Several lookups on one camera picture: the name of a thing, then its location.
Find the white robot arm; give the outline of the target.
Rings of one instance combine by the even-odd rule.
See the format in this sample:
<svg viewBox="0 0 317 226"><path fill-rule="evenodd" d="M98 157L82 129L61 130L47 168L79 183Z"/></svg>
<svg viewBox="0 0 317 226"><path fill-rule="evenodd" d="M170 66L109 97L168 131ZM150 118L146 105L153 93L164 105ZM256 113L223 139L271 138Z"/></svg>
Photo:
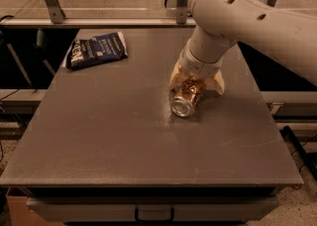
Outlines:
<svg viewBox="0 0 317 226"><path fill-rule="evenodd" d="M192 0L191 14L196 27L174 67L171 89L194 76L223 92L221 64L237 43L247 54L258 51L275 62L270 71L262 61L252 62L260 89L316 89L315 17L270 7L266 0Z"/></svg>

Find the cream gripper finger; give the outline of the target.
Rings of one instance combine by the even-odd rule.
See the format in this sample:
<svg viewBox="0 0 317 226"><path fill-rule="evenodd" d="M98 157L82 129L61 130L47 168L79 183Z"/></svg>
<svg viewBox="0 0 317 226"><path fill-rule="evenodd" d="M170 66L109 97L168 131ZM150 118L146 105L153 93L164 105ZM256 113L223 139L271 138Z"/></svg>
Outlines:
<svg viewBox="0 0 317 226"><path fill-rule="evenodd" d="M169 88L178 89L186 78L187 74L183 71L179 61L177 61L170 76Z"/></svg>
<svg viewBox="0 0 317 226"><path fill-rule="evenodd" d="M220 70L213 77L207 77L205 84L207 90L215 91L218 95L223 95L225 92L225 82Z"/></svg>

